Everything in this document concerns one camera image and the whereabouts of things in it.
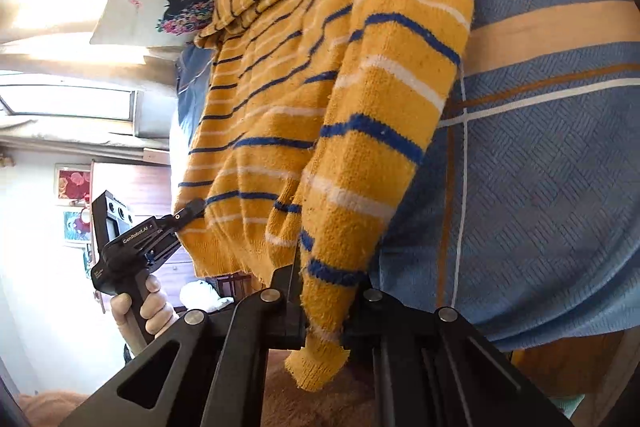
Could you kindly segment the person left hand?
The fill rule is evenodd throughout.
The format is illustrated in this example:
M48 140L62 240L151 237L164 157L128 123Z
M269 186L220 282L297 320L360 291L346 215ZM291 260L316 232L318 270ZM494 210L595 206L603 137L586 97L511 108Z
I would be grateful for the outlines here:
M111 299L115 323L133 357L140 355L148 345L141 334L142 331L154 338L160 337L179 318L155 275L151 274L146 279L145 288L148 295L139 308L139 317L143 320L142 326L138 325L136 319L128 319L129 315L132 315L132 299L128 294L122 293Z

